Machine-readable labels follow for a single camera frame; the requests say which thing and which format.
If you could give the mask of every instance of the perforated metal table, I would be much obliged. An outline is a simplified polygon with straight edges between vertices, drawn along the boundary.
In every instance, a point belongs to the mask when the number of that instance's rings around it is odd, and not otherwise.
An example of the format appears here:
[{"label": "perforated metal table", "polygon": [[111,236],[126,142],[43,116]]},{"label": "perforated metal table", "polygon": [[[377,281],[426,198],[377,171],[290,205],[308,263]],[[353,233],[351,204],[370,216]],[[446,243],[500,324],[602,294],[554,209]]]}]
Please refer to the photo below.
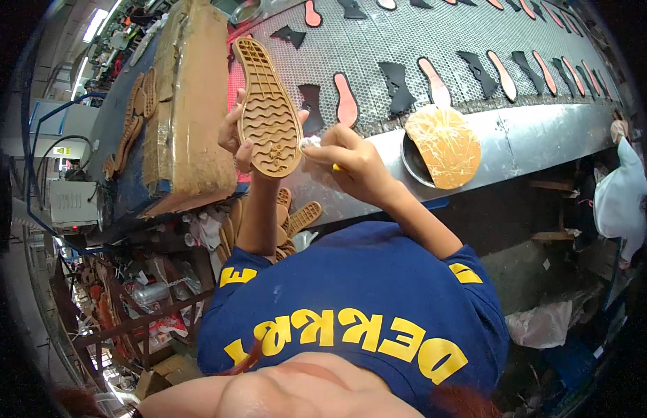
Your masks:
[{"label": "perforated metal table", "polygon": [[[397,10],[386,11],[375,0],[358,0],[368,19],[345,20],[344,10],[336,0],[315,0],[315,8],[323,18],[319,28],[306,26],[304,4],[284,10],[294,1],[276,1],[271,3],[268,16],[262,16],[255,25],[244,26],[229,39],[251,33],[263,43],[296,105],[303,101],[298,85],[319,85],[319,104],[326,128],[337,121],[338,95],[333,75],[344,72],[360,110],[354,129],[377,146],[393,176],[406,183],[421,201],[546,169],[612,145],[609,126],[612,109],[621,106],[620,96],[610,68],[586,37],[575,15],[568,14],[568,19],[583,36],[561,28],[544,10],[544,5],[561,17],[568,11],[546,1],[539,2],[544,21],[539,17],[532,20],[524,11],[514,12],[506,3],[500,11],[483,0],[476,0],[478,7],[427,1],[432,9],[420,9],[400,1]],[[299,49],[282,39],[271,38],[272,33],[285,25],[307,33]],[[473,78],[467,63],[456,54],[456,51],[477,54],[485,71],[498,82],[498,73],[486,57],[487,50],[499,56],[516,84],[519,96],[515,103],[505,97],[502,88],[484,100],[481,85]],[[541,75],[531,56],[533,50],[543,57],[555,81],[558,88],[555,97],[546,88],[538,96],[532,81],[511,58],[513,51],[525,52],[533,71]],[[435,66],[451,93],[453,107],[467,115],[481,141],[482,157],[477,174],[453,191],[419,184],[407,173],[400,157],[404,122],[411,113],[429,103],[428,83],[416,63],[422,56],[428,57]],[[572,66],[583,66],[583,60],[595,69],[605,79],[613,101],[597,95],[594,100],[586,84],[586,96],[575,93],[572,97],[552,63],[553,57],[562,56]],[[378,62],[405,65],[406,84],[416,98],[409,111],[398,116],[389,114],[391,99]],[[230,103],[235,102],[235,91],[240,87],[244,87],[244,77],[240,65],[234,63],[228,80]],[[283,184],[293,192],[296,207],[311,200],[321,202],[325,213],[317,224],[379,210],[314,183],[301,169],[284,179]]]}]

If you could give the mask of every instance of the hand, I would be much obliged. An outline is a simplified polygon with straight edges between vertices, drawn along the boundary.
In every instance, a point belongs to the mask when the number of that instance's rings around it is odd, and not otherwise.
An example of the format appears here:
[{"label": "hand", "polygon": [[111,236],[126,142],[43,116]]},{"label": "hand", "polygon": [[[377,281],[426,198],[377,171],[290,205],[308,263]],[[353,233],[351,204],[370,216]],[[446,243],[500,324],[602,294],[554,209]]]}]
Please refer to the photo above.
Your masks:
[{"label": "hand", "polygon": [[[308,146],[303,154],[326,164],[333,180],[345,193],[384,210],[403,187],[386,170],[377,148],[341,124],[328,129],[320,148]],[[333,164],[342,171],[333,170]]]},{"label": "hand", "polygon": [[[240,172],[250,172],[251,167],[251,155],[252,150],[254,149],[254,144],[252,141],[245,141],[242,146],[240,146],[240,141],[238,139],[238,129],[237,122],[242,116],[244,97],[247,95],[247,92],[244,91],[244,88],[238,88],[238,96],[235,103],[235,106],[231,111],[226,115],[224,121],[221,122],[221,127],[219,128],[219,139],[217,143],[221,148],[224,148],[231,154],[235,155],[235,164],[237,169]],[[310,113],[306,110],[301,110],[298,112],[298,119],[300,123],[303,123]]]},{"label": "hand", "polygon": [[620,143],[621,137],[629,137],[628,124],[624,121],[613,121],[610,131],[614,144]]}]

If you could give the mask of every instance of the worktable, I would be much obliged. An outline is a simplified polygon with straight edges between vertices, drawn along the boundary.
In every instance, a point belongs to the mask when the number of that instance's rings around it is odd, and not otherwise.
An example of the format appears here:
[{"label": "worktable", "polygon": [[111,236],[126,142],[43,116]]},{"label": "worktable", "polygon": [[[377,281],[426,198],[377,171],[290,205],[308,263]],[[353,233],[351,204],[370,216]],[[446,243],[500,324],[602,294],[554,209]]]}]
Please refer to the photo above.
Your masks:
[{"label": "worktable", "polygon": [[[587,104],[550,104],[489,110],[466,115],[481,143],[481,165],[468,183],[453,190],[430,188],[407,171],[400,155],[404,129],[367,138],[376,147],[391,175],[403,182],[421,202],[472,190],[530,172],[566,163],[613,145],[609,127],[612,108]],[[312,226],[379,212],[344,193],[311,180],[296,171],[281,181],[291,190],[292,205],[309,201],[323,206],[323,214]]]},{"label": "worktable", "polygon": [[[393,177],[403,181],[420,201],[431,201],[546,169],[612,146],[609,133],[612,109],[620,107],[621,103],[610,75],[611,69],[587,38],[566,33],[546,13],[546,21],[539,18],[531,21],[523,12],[515,13],[508,7],[505,11],[498,11],[486,2],[479,2],[478,7],[452,7],[442,1],[431,1],[434,7],[432,11],[401,3],[398,10],[392,12],[378,9],[374,0],[359,0],[359,4],[369,15],[368,20],[344,20],[342,8],[335,0],[320,0],[315,7],[322,15],[324,24],[320,28],[307,28],[303,19],[305,7],[300,1],[266,3],[259,19],[244,24],[237,30],[231,29],[228,42],[248,33],[260,40],[273,56],[287,92],[297,106],[302,104],[297,85],[320,85],[321,115],[326,127],[336,122],[338,96],[332,75],[335,71],[344,71],[360,109],[356,131],[376,145]],[[436,13],[438,21],[432,23],[424,18],[427,16],[423,14],[425,12]],[[477,33],[463,36],[463,31],[468,30],[465,28],[469,28],[477,20],[480,20]],[[403,28],[401,21],[411,21],[418,25]],[[452,33],[448,40],[435,37],[436,39],[431,39],[432,42],[420,45],[406,38],[407,29],[425,30],[432,23],[435,26],[431,29],[436,31],[441,29],[442,22],[447,22],[447,30]],[[307,32],[303,45],[297,51],[284,40],[271,38],[275,30],[286,24],[293,30]],[[511,39],[502,36],[503,24],[511,27]],[[456,30],[460,30],[459,35],[455,34]],[[488,46],[481,36],[484,31],[493,34]],[[91,138],[92,142],[96,138],[101,139],[100,149],[94,155],[95,161],[89,165],[94,179],[102,178],[102,163],[108,153],[116,150],[121,136],[126,92],[130,91],[138,72],[145,72],[151,65],[159,36],[160,33],[152,40],[134,68],[126,73],[122,71],[101,107],[96,122],[98,129],[94,129]],[[376,44],[372,43],[374,38],[377,40]],[[490,47],[500,55],[515,81],[519,93],[515,103],[505,98],[502,88],[498,88],[491,98],[484,100],[481,87],[467,64],[454,53],[457,48],[475,52],[482,60],[486,72],[498,81],[495,68],[484,56],[486,49]],[[559,93],[553,97],[545,90],[544,95],[535,95],[535,88],[528,77],[508,58],[509,53],[516,49],[525,51],[530,60],[532,49],[539,49],[545,61],[559,57],[560,54],[570,56],[572,61],[575,57],[579,58],[578,64],[581,63],[580,58],[584,58],[592,68],[603,74],[613,101],[606,100],[603,96],[593,100],[587,89],[586,97],[570,97],[567,85],[550,62],[547,62],[547,67]],[[463,187],[450,191],[421,185],[407,172],[400,155],[405,135],[402,128],[404,121],[411,112],[428,103],[427,85],[416,66],[415,57],[419,54],[427,55],[433,62],[451,91],[453,107],[466,114],[466,119],[481,142],[482,160],[477,174]],[[376,66],[381,60],[403,63],[407,67],[407,85],[417,102],[410,111],[400,116],[388,113],[390,98],[383,75]],[[530,61],[530,65],[533,71],[541,75],[534,60]],[[228,78],[229,104],[235,103],[235,90],[238,87],[244,87],[244,77],[240,65],[235,62]],[[144,133],[135,141],[126,171],[117,180],[115,222],[133,219],[155,201],[142,184],[143,138]],[[302,171],[302,166],[282,180],[282,184],[292,191],[294,208],[301,207],[308,201],[319,201],[323,205],[324,213],[314,225],[379,211],[372,205],[313,182],[310,175]],[[168,193],[167,182],[159,187],[157,192]]]}]

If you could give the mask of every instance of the blue t-shirt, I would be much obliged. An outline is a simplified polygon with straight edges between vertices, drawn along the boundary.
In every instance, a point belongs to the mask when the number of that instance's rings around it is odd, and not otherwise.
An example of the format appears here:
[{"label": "blue t-shirt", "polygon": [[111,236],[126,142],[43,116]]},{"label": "blue t-shirt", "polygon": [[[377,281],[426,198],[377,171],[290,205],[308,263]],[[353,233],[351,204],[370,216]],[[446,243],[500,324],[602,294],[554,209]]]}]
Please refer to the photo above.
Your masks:
[{"label": "blue t-shirt", "polygon": [[256,368],[307,351],[376,373],[422,413],[434,385],[489,396],[509,335],[495,288],[464,246],[438,260],[395,223],[363,222],[271,265],[236,247],[202,319],[198,365],[230,369],[262,340]]}]

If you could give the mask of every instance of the blue frame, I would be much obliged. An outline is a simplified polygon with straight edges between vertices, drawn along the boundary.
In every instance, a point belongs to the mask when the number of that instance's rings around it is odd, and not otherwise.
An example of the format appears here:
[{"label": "blue frame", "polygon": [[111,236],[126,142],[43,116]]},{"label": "blue frame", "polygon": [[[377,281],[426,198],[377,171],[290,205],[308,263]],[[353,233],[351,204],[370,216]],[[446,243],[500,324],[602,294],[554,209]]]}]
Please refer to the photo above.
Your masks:
[{"label": "blue frame", "polygon": [[82,100],[84,100],[85,98],[88,98],[88,97],[105,98],[106,95],[104,93],[97,93],[97,92],[87,93],[84,96],[80,96],[80,97],[76,98],[72,102],[68,102],[65,105],[64,104],[61,105],[60,107],[52,110],[50,113],[48,113],[48,114],[44,115],[42,118],[40,118],[38,120],[38,125],[36,126],[35,135],[33,137],[33,147],[31,148],[30,152],[29,152],[29,144],[28,144],[27,141],[29,140],[29,138],[31,138],[31,135],[28,134],[26,136],[24,136],[24,135],[22,136],[22,146],[24,147],[24,151],[25,151],[26,168],[27,168],[27,171],[29,172],[29,175],[27,176],[27,184],[26,184],[26,189],[27,189],[27,196],[26,196],[26,199],[27,199],[27,214],[38,225],[43,227],[44,230],[46,230],[47,232],[52,234],[53,237],[59,238],[61,241],[63,241],[66,244],[67,247],[70,247],[70,248],[76,250],[80,255],[105,252],[108,249],[106,249],[104,247],[102,247],[102,248],[94,248],[94,249],[77,248],[76,246],[73,246],[68,241],[66,241],[66,239],[64,237],[61,237],[56,232],[54,232],[54,230],[52,230],[52,228],[49,225],[47,225],[46,223],[41,221],[37,216],[35,216],[33,214],[33,212],[31,212],[31,186],[33,186],[36,195],[41,196],[40,190],[38,188],[38,182],[37,182],[36,177],[35,177],[35,169],[33,167],[33,155],[35,154],[35,145],[38,142],[38,134],[40,133],[41,124],[44,121],[46,121],[47,119],[54,116],[55,114],[61,112],[62,110],[67,109],[68,107],[70,107],[72,105],[80,103]]}]

